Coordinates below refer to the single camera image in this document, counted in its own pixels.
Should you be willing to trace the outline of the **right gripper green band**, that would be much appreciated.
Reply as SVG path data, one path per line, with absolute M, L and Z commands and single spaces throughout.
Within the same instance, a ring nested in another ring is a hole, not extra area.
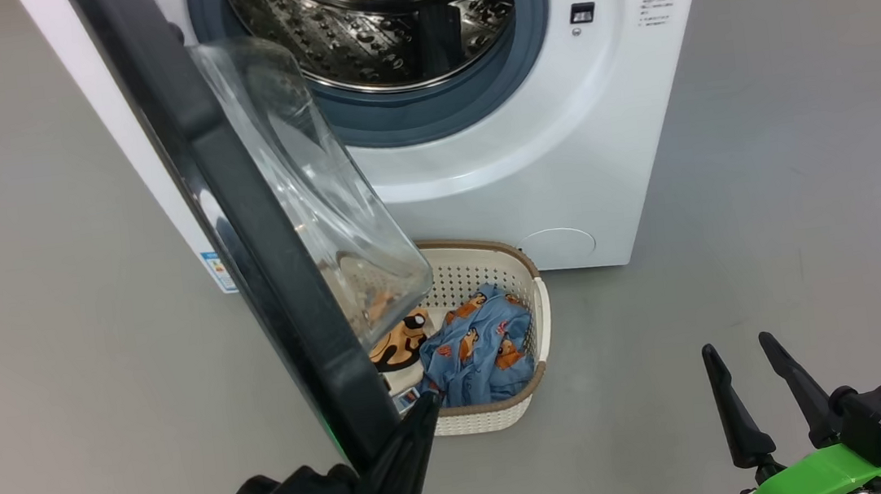
M 706 343 L 701 350 L 703 364 L 732 462 L 739 469 L 756 469 L 758 484 L 742 494 L 881 494 L 881 465 L 872 465 L 838 444 L 841 418 L 829 408 L 826 390 L 775 335 L 765 331 L 759 336 L 764 355 L 794 396 L 809 429 L 809 442 L 818 451 L 791 467 L 776 462 L 776 444 L 758 428 L 734 390 L 721 355 Z

